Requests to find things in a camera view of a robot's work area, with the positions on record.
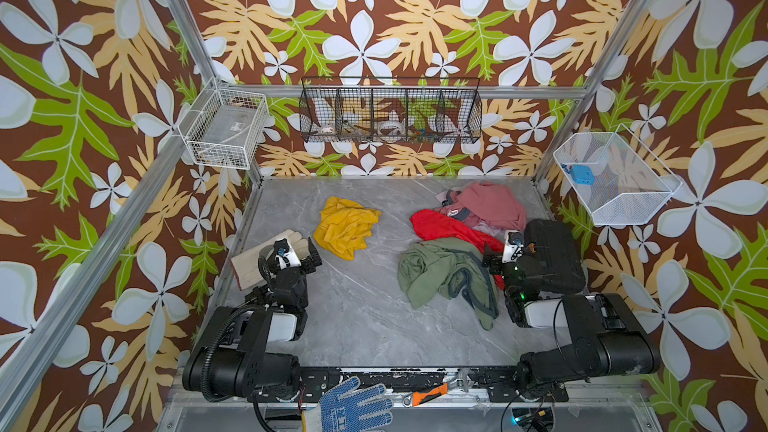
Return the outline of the yellow cloth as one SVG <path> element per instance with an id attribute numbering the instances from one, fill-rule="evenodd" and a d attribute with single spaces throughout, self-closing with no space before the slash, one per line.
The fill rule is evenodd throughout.
<path id="1" fill-rule="evenodd" d="M 380 217 L 378 210 L 332 196 L 321 211 L 314 241 L 337 257 L 353 261 L 357 251 L 367 248 L 366 239 L 372 236 Z"/>

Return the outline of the orange handled tool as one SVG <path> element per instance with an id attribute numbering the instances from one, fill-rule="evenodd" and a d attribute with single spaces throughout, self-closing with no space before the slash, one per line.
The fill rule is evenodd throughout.
<path id="1" fill-rule="evenodd" d="M 437 398 L 440 398 L 448 394 L 449 392 L 450 392 L 450 385 L 448 383 L 443 383 L 440 386 L 429 389 L 429 390 L 417 391 L 417 392 L 413 392 L 406 395 L 402 400 L 402 404 L 404 407 L 407 407 L 407 408 L 417 407 L 427 402 L 430 402 L 432 400 L 435 400 Z"/>

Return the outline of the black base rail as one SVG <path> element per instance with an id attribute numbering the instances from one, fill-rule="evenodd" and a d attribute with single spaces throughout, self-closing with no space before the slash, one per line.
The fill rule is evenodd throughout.
<path id="1" fill-rule="evenodd" d="M 426 391 L 451 381 L 459 375 L 456 367 L 330 367 L 302 366 L 294 386 L 263 386 L 256 390 L 266 403 L 315 403 L 327 390 L 357 377 L 363 388 L 383 384 L 395 395 Z M 513 366 L 479 366 L 466 369 L 468 390 L 481 402 L 507 403 L 516 393 Z"/>

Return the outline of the black zip case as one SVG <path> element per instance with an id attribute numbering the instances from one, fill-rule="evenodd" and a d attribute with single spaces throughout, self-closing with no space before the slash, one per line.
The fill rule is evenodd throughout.
<path id="1" fill-rule="evenodd" d="M 524 230 L 527 250 L 521 258 L 526 281 L 540 291 L 578 294 L 586 286 L 580 248 L 570 228 L 559 221 L 534 219 Z"/>

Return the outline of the blue knit work glove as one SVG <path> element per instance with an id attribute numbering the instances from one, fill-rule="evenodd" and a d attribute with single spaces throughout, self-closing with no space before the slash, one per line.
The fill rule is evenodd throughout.
<path id="1" fill-rule="evenodd" d="M 327 391 L 317 405 L 305 412 L 305 431 L 378 431 L 393 422 L 393 401 L 386 387 L 376 384 L 362 388 L 351 377 Z"/>

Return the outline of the blue object in basket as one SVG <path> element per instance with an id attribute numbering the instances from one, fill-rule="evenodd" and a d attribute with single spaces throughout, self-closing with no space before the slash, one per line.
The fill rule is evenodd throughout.
<path id="1" fill-rule="evenodd" d="M 567 167 L 567 173 L 576 185 L 591 186 L 595 183 L 596 177 L 590 167 L 585 165 L 572 165 Z"/>

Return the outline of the red cloth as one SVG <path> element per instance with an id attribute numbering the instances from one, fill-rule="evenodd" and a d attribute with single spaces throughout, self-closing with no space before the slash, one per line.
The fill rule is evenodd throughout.
<path id="1" fill-rule="evenodd" d="M 422 210 L 415 213 L 411 217 L 411 223 L 415 234 L 421 239 L 420 242 L 442 238 L 457 238 L 474 245 L 482 254 L 482 259 L 486 245 L 490 246 L 495 252 L 501 252 L 504 249 L 502 242 L 494 237 L 475 231 L 456 219 L 432 210 Z"/>

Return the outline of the white mesh basket right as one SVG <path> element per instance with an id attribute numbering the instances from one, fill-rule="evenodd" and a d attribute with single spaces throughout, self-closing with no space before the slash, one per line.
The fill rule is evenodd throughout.
<path id="1" fill-rule="evenodd" d="M 682 179 L 624 125 L 613 132 L 575 133 L 554 159 L 596 226 L 645 225 L 682 187 Z M 573 183 L 567 167 L 576 164 L 591 168 L 593 185 Z"/>

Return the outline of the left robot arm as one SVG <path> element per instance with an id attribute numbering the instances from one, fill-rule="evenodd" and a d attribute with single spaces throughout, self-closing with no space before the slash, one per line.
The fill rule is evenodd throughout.
<path id="1" fill-rule="evenodd" d="M 237 307 L 214 310 L 183 368 L 183 388 L 209 402 L 264 394 L 291 400 L 300 389 L 299 359 L 270 353 L 271 343 L 298 340 L 309 305 L 307 276 L 322 265 L 315 245 L 281 239 L 258 254 L 256 286 Z"/>

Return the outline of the beige folded cloth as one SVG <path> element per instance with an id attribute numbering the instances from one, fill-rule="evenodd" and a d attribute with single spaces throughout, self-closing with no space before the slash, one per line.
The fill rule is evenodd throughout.
<path id="1" fill-rule="evenodd" d="M 309 256 L 308 239 L 303 237 L 300 232 L 287 229 L 271 237 L 267 241 L 244 251 L 232 259 L 235 279 L 241 291 L 266 284 L 258 269 L 258 259 L 262 255 L 271 252 L 274 248 L 274 243 L 282 239 L 288 240 L 299 259 Z"/>

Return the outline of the pink maroon cloth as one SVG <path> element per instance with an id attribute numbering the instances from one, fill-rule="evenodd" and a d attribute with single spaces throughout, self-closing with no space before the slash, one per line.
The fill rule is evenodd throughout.
<path id="1" fill-rule="evenodd" d="M 443 191 L 436 200 L 442 215 L 489 235 L 505 230 L 522 232 L 527 224 L 525 208 L 504 185 L 474 182 L 463 189 Z"/>

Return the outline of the olive green cloth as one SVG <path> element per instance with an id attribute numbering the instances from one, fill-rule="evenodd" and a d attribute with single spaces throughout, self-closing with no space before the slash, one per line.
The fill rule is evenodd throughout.
<path id="1" fill-rule="evenodd" d="M 478 249 L 460 239 L 411 244 L 399 257 L 397 281 L 415 309 L 440 295 L 447 300 L 463 299 L 486 331 L 499 317 L 495 280 Z"/>

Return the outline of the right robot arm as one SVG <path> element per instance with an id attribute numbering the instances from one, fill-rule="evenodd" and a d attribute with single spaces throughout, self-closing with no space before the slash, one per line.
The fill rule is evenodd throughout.
<path id="1" fill-rule="evenodd" d="M 523 354 L 514 388 L 533 400 L 566 382 L 607 376 L 636 376 L 658 371 L 659 348 L 615 293 L 586 294 L 576 254 L 538 257 L 524 248 L 504 254 L 486 247 L 483 265 L 504 281 L 504 299 L 512 321 L 522 328 L 543 328 L 555 346 Z"/>

